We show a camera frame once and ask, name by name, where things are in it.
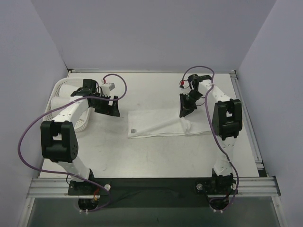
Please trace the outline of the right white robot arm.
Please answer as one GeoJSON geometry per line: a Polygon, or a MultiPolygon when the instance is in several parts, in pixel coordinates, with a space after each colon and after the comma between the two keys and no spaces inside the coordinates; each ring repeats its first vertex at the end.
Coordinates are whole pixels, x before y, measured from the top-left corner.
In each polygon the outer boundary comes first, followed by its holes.
{"type": "Polygon", "coordinates": [[[235,184],[231,160],[235,141],[243,127],[242,103],[220,90],[209,75],[192,74],[187,82],[189,91],[179,94],[179,116],[183,118],[193,113],[197,101],[204,100],[207,120],[219,149],[209,184],[214,193],[220,194],[235,184]]]}

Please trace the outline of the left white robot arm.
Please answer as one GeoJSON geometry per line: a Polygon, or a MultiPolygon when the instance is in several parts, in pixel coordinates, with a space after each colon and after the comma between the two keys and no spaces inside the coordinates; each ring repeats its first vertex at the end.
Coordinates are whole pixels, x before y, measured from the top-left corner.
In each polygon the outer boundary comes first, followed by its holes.
{"type": "Polygon", "coordinates": [[[91,169],[78,156],[79,145],[75,125],[90,109],[96,113],[120,117],[118,97],[111,96],[114,83],[84,79],[81,87],[63,86],[64,108],[50,121],[40,126],[42,156],[60,165],[71,179],[79,182],[79,190],[85,195],[95,191],[96,183],[91,169]]]}

